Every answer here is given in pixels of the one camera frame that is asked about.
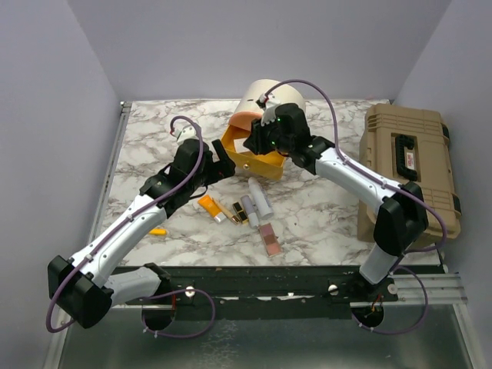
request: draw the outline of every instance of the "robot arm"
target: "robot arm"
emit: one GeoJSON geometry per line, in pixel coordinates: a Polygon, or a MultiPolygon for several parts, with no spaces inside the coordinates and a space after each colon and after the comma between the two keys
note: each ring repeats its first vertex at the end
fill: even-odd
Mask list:
{"type": "Polygon", "coordinates": [[[275,101],[264,107],[268,114],[251,123],[244,146],[256,155],[272,151],[287,154],[298,167],[347,189],[374,211],[376,245],[359,272],[370,285],[380,283],[428,226],[427,213],[421,206],[386,186],[399,187],[423,200],[421,188],[413,182],[402,185],[384,178],[355,161],[347,165],[347,156],[333,142],[311,135],[304,112],[296,104],[280,105],[275,101]]]}
{"type": "Polygon", "coordinates": [[[151,206],[152,202],[181,183],[198,160],[199,141],[193,138],[194,131],[190,134],[188,128],[185,130],[178,137],[181,145],[173,162],[145,182],[140,194],[115,223],[68,260],[57,256],[48,265],[50,298],[53,298],[67,276],[80,268],[63,288],[56,303],[82,327],[98,323],[115,304],[150,297],[159,288],[166,288],[167,276],[153,264],[124,274],[111,273],[152,228],[188,203],[199,187],[212,185],[234,175],[234,162],[225,153],[221,142],[212,142],[219,161],[213,161],[212,151],[203,144],[201,163],[191,179],[172,196],[151,206]],[[135,215],[135,211],[146,206],[146,210],[135,215]],[[104,244],[94,254],[94,247],[102,242],[104,244]]]}

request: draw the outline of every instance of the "orange tube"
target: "orange tube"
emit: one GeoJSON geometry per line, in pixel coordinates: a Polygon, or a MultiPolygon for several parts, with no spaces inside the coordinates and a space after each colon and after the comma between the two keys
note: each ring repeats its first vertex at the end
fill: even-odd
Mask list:
{"type": "Polygon", "coordinates": [[[221,223],[227,218],[225,214],[221,211],[221,209],[219,209],[218,206],[214,203],[210,196],[205,195],[203,198],[198,200],[198,203],[200,204],[200,206],[203,207],[203,209],[207,211],[207,213],[210,214],[210,216],[213,217],[213,219],[217,223],[221,223]]]}

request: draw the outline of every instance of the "case handle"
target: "case handle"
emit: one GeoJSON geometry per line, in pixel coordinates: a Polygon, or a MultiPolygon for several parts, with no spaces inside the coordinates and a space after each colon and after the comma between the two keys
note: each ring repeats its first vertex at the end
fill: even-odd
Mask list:
{"type": "Polygon", "coordinates": [[[406,135],[398,135],[394,139],[394,143],[395,156],[397,159],[397,173],[409,181],[416,181],[417,171],[407,168],[407,165],[405,164],[405,148],[413,150],[415,147],[415,140],[406,135]]]}

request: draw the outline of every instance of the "marble surface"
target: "marble surface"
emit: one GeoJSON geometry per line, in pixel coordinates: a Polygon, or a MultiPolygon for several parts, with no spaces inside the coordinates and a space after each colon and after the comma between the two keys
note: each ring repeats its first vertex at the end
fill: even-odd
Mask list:
{"type": "MultiPolygon", "coordinates": [[[[352,158],[364,130],[366,110],[378,102],[334,101],[340,122],[340,143],[352,158]]],[[[125,132],[115,178],[111,186],[103,229],[129,206],[146,178],[172,161],[177,145],[169,135],[169,121],[187,115],[202,126],[204,140],[220,138],[238,100],[135,102],[125,132]]],[[[307,119],[314,135],[333,140],[333,124],[326,102],[307,102],[307,119]]],[[[236,176],[208,189],[223,204],[232,205],[249,194],[248,177],[236,176]]],[[[280,181],[258,178],[274,207],[270,220],[283,253],[267,256],[258,231],[230,221],[215,224],[198,204],[190,201],[168,219],[168,235],[148,235],[122,264],[141,265],[357,265],[364,262],[372,244],[357,240],[358,200],[343,188],[317,178],[287,160],[280,181]]],[[[435,253],[412,254],[404,264],[439,264],[435,253]]]]}

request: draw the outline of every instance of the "tan toolbox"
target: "tan toolbox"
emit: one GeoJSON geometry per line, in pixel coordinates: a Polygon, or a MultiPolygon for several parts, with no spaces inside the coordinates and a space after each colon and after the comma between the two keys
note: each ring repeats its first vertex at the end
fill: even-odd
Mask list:
{"type": "MultiPolygon", "coordinates": [[[[460,233],[460,200],[454,193],[449,131],[436,111],[377,104],[367,110],[359,148],[361,164],[401,183],[420,185],[424,201],[444,219],[448,238],[460,233]]],[[[424,248],[442,237],[437,219],[427,212],[429,227],[412,245],[424,248]]],[[[376,217],[359,202],[357,238],[374,242],[376,217]]]]}

